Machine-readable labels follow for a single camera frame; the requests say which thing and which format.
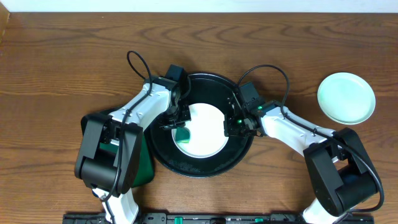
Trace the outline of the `white stained plate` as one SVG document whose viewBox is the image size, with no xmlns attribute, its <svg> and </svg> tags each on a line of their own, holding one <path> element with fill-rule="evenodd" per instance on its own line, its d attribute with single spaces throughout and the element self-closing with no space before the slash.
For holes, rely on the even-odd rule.
<svg viewBox="0 0 398 224">
<path fill-rule="evenodd" d="M 217 107 L 206 103 L 189 106 L 191 120 L 185 123 L 190 131 L 189 143 L 176 143 L 175 130 L 172 139 L 177 148 L 189 157 L 204 159 L 219 153 L 228 142 L 224 135 L 224 114 Z"/>
</svg>

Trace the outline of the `green and yellow sponge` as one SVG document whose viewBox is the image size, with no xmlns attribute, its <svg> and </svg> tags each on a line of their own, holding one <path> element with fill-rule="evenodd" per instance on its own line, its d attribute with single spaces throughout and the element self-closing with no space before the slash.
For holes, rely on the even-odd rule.
<svg viewBox="0 0 398 224">
<path fill-rule="evenodd" d="M 185 127 L 178 127 L 175 130 L 175 142 L 176 143 L 189 143 L 190 142 L 190 131 Z"/>
</svg>

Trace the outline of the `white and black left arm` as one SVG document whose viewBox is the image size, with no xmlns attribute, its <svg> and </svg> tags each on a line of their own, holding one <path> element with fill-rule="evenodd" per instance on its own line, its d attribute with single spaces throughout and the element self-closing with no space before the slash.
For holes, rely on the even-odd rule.
<svg viewBox="0 0 398 224">
<path fill-rule="evenodd" d="M 75 177 L 92 190 L 110 223 L 134 223 L 139 207 L 132 188 L 139 171 L 144 131 L 159 116 L 175 126 L 190 92 L 189 84 L 145 82 L 142 90 L 118 109 L 88 114 L 81 119 L 83 139 Z"/>
</svg>

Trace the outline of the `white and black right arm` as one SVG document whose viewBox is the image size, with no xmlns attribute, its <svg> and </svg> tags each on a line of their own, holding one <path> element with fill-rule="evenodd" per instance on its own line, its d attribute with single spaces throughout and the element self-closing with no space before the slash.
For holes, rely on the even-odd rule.
<svg viewBox="0 0 398 224">
<path fill-rule="evenodd" d="M 357 205 L 383 195 L 381 180 L 359 136 L 349 128 L 322 128 L 285 106 L 268 103 L 250 108 L 234 107 L 224 117 L 224 134 L 269 136 L 304 157 L 315 200 L 302 217 L 307 223 L 339 223 L 358 212 Z"/>
</svg>

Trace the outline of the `mint green plate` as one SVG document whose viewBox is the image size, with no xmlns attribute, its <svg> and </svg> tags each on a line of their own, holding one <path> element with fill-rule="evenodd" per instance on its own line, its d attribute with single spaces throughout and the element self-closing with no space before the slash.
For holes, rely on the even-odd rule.
<svg viewBox="0 0 398 224">
<path fill-rule="evenodd" d="M 348 72 L 327 76 L 318 87 L 317 100 L 327 117 L 347 125 L 366 121 L 376 108 L 376 96 L 370 84 Z"/>
</svg>

